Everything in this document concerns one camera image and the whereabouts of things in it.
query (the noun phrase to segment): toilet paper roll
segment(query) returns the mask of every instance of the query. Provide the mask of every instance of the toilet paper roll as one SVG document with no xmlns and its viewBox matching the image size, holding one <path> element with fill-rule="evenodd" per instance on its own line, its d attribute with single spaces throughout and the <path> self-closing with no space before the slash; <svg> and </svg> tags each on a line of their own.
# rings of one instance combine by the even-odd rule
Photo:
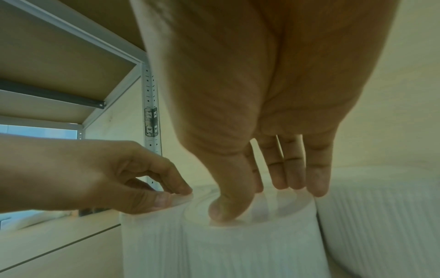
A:
<svg viewBox="0 0 440 278">
<path fill-rule="evenodd" d="M 192 200 L 211 193 L 197 187 L 191 195 L 173 195 L 170 208 L 141 214 L 120 214 L 124 278 L 190 278 L 182 214 Z"/>
<path fill-rule="evenodd" d="M 440 184 L 411 167 L 334 169 L 316 200 L 331 256 L 363 278 L 440 277 Z"/>
<path fill-rule="evenodd" d="M 329 278 L 330 271 L 306 191 L 267 187 L 235 221 L 214 223 L 208 216 L 218 194 L 185 209 L 192 278 Z"/>
</svg>

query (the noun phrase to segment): fingernail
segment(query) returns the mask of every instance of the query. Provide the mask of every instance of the fingernail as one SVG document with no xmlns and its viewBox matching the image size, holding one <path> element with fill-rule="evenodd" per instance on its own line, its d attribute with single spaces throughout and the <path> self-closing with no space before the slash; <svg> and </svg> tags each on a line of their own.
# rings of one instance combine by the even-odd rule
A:
<svg viewBox="0 0 440 278">
<path fill-rule="evenodd" d="M 154 200 L 155 207 L 167 207 L 170 202 L 171 194 L 168 192 L 161 192 L 156 195 Z"/>
<path fill-rule="evenodd" d="M 214 221 L 221 221 L 221 211 L 219 199 L 215 200 L 209 206 L 209 216 Z"/>
</svg>

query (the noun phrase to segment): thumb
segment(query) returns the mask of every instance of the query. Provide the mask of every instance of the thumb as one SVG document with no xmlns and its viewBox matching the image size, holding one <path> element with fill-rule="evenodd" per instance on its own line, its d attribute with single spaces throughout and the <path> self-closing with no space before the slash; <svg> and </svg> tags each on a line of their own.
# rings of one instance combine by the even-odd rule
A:
<svg viewBox="0 0 440 278">
<path fill-rule="evenodd" d="M 128 214 L 148 213 L 171 205 L 171 194 L 168 192 L 131 188 L 123 184 L 108 186 L 100 199 L 103 204 L 98 207 Z"/>
<path fill-rule="evenodd" d="M 252 169 L 244 154 L 199 154 L 197 157 L 220 188 L 220 197 L 210 205 L 209 216 L 224 222 L 241 215 L 255 194 Z"/>
</svg>

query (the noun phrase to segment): paper towel roll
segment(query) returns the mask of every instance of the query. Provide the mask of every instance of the paper towel roll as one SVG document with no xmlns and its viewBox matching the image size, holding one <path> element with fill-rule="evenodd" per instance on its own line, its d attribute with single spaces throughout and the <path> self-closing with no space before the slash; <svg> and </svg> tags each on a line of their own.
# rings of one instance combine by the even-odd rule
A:
<svg viewBox="0 0 440 278">
<path fill-rule="evenodd" d="M 440 277 L 440 184 L 417 168 L 334 169 L 316 200 L 326 244 L 363 278 Z"/>
<path fill-rule="evenodd" d="M 194 188 L 191 195 L 174 198 L 172 207 L 161 211 L 120 214 L 124 278 L 190 278 L 182 213 L 188 202 L 211 190 Z"/>
<path fill-rule="evenodd" d="M 192 278 L 328 278 L 330 271 L 306 191 L 266 187 L 237 220 L 218 224 L 208 216 L 211 194 L 184 212 Z"/>
</svg>

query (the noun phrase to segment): hand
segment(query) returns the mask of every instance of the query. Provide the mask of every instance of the hand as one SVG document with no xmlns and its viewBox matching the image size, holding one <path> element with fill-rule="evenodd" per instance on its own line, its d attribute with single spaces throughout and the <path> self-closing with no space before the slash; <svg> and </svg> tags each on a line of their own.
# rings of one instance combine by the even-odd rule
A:
<svg viewBox="0 0 440 278">
<path fill-rule="evenodd" d="M 135 142 L 0 135 L 0 213 L 112 208 L 145 213 L 190 194 L 173 163 Z M 166 192 L 136 179 L 149 176 Z"/>
<path fill-rule="evenodd" d="M 219 184 L 214 220 L 237 217 L 263 190 L 252 138 L 276 188 L 327 192 L 336 130 L 397 3 L 132 0 L 177 137 Z"/>
</svg>

